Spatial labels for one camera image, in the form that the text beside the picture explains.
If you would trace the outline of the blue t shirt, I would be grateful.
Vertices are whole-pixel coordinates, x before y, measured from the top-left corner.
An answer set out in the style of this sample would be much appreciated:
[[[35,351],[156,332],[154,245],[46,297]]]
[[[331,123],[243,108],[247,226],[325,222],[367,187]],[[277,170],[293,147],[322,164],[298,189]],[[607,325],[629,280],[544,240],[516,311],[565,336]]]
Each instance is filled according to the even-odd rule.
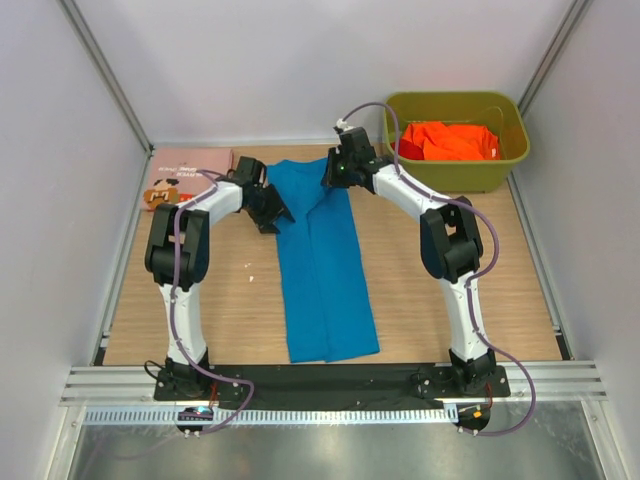
[[[294,218],[276,223],[292,363],[380,352],[349,194],[321,184],[326,166],[282,160],[267,169]]]

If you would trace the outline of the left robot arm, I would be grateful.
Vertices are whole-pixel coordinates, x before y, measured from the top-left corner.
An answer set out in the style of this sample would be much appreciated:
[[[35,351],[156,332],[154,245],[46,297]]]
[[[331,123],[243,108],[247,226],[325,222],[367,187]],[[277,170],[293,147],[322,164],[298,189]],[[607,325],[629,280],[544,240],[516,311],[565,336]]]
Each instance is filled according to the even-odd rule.
[[[212,182],[190,200],[156,207],[144,265],[163,298],[169,331],[164,365],[154,375],[154,398],[203,400],[222,381],[212,372],[201,323],[201,283],[210,264],[210,230],[226,216],[246,211],[262,234],[277,235],[276,222],[294,217],[266,165],[242,156],[225,174],[200,173]]]

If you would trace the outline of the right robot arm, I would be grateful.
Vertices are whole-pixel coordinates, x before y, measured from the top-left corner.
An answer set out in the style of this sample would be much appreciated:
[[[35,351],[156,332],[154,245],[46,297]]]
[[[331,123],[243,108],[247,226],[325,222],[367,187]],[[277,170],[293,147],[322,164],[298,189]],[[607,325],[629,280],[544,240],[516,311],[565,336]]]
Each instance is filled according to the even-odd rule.
[[[480,307],[477,274],[484,247],[470,201],[420,184],[391,157],[378,155],[364,128],[334,130],[339,144],[329,149],[322,184],[363,187],[418,222],[422,264],[439,281],[446,303],[453,382],[464,394],[483,390],[496,371],[496,358]]]

